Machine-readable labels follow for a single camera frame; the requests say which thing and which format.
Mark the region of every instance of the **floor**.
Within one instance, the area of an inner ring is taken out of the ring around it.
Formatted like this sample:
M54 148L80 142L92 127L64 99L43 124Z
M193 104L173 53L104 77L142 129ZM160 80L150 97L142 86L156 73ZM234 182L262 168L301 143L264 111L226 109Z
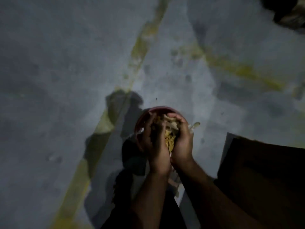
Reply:
M100 226L122 143L145 108L166 105L201 122L193 154L212 177L228 132L305 148L305 37L275 25L259 0L0 0L0 8L4 228ZM180 208L188 228L200 228L186 194Z

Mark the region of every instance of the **person's right forearm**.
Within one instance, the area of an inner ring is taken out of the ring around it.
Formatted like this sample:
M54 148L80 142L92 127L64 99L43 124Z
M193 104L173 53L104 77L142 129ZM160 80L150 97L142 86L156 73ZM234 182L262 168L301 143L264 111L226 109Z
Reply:
M193 158L176 170L202 228L262 228L213 184Z

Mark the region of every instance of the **handful of dried leaves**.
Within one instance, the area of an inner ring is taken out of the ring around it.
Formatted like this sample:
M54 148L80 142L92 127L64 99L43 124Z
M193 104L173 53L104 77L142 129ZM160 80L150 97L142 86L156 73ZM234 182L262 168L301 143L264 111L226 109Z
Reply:
M176 118L168 117L167 115L157 116L152 125L152 138L154 138L153 135L156 134L156 127L162 125L163 122L166 124L165 143L168 147L168 151L172 153L175 139L180 131L180 121ZM200 123L196 122L192 127L189 126L190 131L193 131L193 129L199 125Z

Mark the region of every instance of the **person's left forearm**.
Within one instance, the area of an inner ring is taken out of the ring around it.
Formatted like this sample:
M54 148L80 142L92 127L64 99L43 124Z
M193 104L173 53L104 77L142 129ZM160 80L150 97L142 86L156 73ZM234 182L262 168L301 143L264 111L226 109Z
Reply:
M150 172L131 205L138 227L159 228L169 175Z

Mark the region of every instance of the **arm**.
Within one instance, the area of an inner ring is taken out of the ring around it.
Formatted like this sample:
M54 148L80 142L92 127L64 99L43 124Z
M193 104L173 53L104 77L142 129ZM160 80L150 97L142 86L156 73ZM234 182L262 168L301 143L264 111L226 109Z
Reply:
M155 114L147 121L142 147L148 153L150 172L131 205L138 222L133 228L159 228L165 192L170 174L170 154L165 144L165 125L160 128L156 143L150 140L151 124Z
M169 114L181 121L180 137L175 143L171 162L177 170L192 202L202 228L263 228L241 208L225 196L194 161L193 134L185 119Z

